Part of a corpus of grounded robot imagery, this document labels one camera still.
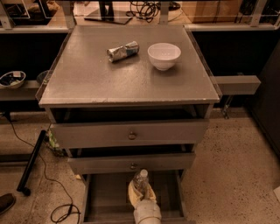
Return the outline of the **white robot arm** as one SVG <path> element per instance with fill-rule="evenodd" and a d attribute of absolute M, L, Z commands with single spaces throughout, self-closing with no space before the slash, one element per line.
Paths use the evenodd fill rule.
<path fill-rule="evenodd" d="M 136 224 L 161 224 L 162 215 L 157 202 L 157 197 L 147 185 L 145 195 L 142 195 L 130 181 L 128 187 L 130 204 L 134 207 L 134 219 Z"/>

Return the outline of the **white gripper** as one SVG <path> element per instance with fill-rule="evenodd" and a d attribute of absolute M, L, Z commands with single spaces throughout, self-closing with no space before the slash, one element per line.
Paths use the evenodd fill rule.
<path fill-rule="evenodd" d="M 128 195 L 131 205 L 134 207 L 134 219 L 136 224 L 161 224 L 162 215 L 156 202 L 157 196 L 151 185 L 147 185 L 145 198 L 135 188 L 134 182 L 130 181 Z"/>

